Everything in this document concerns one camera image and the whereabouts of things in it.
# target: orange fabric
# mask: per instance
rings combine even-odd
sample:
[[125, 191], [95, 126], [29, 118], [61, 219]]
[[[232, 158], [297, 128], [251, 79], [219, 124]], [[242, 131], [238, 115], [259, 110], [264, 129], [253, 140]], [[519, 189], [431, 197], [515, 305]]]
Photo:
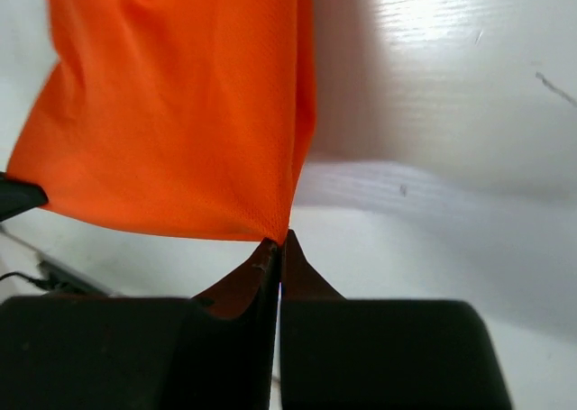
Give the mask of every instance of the orange fabric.
[[129, 232], [282, 242], [315, 124], [312, 0], [49, 0], [8, 175]]

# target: black cable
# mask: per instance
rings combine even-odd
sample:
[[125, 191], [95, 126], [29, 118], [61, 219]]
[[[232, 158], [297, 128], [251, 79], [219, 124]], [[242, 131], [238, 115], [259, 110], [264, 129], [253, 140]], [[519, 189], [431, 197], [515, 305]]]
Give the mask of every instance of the black cable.
[[54, 287], [53, 283], [47, 279], [33, 278], [33, 277], [26, 275], [25, 273], [22, 273], [22, 272], [4, 273], [4, 275], [0, 276], [0, 281], [4, 281], [5, 279], [13, 278], [13, 277], [23, 279], [24, 281], [28, 282], [29, 284], [32, 284], [33, 286], [39, 288], [40, 290], [44, 290], [44, 291], [52, 290]]

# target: white surface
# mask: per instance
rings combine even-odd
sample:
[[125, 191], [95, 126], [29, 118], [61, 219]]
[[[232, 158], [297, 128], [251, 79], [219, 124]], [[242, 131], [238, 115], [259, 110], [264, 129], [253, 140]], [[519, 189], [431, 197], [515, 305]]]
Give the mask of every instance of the white surface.
[[[54, 60], [42, 3], [0, 0], [0, 167]], [[472, 302], [520, 409], [577, 407], [577, 109], [536, 78], [577, 95], [575, 20], [573, 0], [316, 0], [305, 253], [347, 296]], [[252, 249], [7, 227], [127, 294], [194, 294]]]
[[[38, 264], [37, 252], [16, 243], [5, 233], [0, 231], [0, 275], [17, 269], [32, 277], [38, 277], [36, 269]], [[7, 278], [0, 284], [0, 303], [11, 296], [39, 295], [40, 290], [19, 278]]]

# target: orange cloth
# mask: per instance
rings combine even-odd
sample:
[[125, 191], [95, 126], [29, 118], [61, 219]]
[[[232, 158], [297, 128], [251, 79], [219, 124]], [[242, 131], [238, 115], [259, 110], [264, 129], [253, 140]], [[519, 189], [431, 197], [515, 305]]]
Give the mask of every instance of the orange cloth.
[[129, 232], [283, 242], [316, 118], [312, 0], [49, 0], [8, 176]]

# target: black wire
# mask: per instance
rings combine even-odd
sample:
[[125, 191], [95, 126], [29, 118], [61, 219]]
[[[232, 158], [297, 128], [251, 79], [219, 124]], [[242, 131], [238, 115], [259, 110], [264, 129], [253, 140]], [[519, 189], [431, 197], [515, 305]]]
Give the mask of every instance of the black wire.
[[33, 278], [30, 275], [26, 275], [25, 273], [22, 272], [4, 273], [4, 275], [0, 276], [0, 281], [4, 281], [5, 279], [8, 278], [23, 279], [24, 281], [28, 282], [29, 284], [32, 284], [33, 286], [39, 288], [40, 290], [52, 290], [53, 288], [53, 285], [49, 280]]

